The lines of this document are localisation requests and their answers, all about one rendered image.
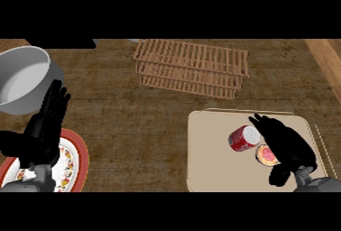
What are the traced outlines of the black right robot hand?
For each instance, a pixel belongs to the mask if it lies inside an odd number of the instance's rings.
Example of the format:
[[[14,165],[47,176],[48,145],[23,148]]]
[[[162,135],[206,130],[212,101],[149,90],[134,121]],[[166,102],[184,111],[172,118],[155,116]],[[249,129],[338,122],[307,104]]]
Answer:
[[[268,175],[268,184],[282,187],[290,173],[296,173],[299,169],[307,169],[307,173],[311,173],[317,169],[316,154],[302,136],[280,120],[255,114],[249,116],[249,121],[279,160]]]

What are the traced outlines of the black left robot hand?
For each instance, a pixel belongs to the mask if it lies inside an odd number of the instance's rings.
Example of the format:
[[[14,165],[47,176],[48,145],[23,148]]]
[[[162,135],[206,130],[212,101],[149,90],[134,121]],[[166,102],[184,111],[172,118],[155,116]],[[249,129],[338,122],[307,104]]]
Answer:
[[[19,159],[22,169],[40,164],[53,166],[57,162],[62,120],[69,98],[66,87],[54,79],[47,89],[40,112],[32,115],[23,133],[0,130],[0,153],[6,157]]]

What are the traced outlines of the beige tray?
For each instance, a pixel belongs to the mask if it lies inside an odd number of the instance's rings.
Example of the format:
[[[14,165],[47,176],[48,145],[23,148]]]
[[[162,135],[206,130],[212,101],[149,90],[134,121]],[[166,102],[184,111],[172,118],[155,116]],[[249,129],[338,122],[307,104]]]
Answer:
[[[251,125],[248,117],[258,114],[282,121],[305,139],[317,159],[311,178],[327,176],[307,120],[292,113],[209,108],[187,117],[187,188],[193,192],[292,192],[290,175],[283,187],[267,182],[271,168],[255,160],[255,150],[236,152],[228,146],[228,135]]]

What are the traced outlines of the red can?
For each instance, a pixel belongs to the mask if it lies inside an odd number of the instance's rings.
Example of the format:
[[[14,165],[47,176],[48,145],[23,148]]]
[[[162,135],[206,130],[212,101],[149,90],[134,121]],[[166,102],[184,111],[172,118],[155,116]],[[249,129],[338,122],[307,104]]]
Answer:
[[[257,129],[243,125],[227,138],[228,146],[236,152],[243,152],[257,146],[259,143],[259,133]]]

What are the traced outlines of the red rimmed floral plate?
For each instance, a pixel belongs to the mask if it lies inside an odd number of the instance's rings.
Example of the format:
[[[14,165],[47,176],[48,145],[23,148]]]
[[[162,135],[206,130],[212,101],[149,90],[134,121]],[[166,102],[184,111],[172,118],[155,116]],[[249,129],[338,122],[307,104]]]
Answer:
[[[60,158],[51,167],[51,179],[56,192],[79,191],[88,175],[88,148],[81,136],[62,129]],[[34,173],[20,168],[19,159],[7,157],[0,166],[0,187],[14,180],[28,180]]]

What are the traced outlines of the grey metal pot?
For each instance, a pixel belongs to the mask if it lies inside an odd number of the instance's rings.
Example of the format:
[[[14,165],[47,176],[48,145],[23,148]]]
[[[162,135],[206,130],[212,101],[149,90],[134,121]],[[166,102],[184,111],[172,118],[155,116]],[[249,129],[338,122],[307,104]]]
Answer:
[[[47,52],[20,46],[0,53],[0,112],[22,116],[37,111],[51,81],[63,81],[62,68]]]

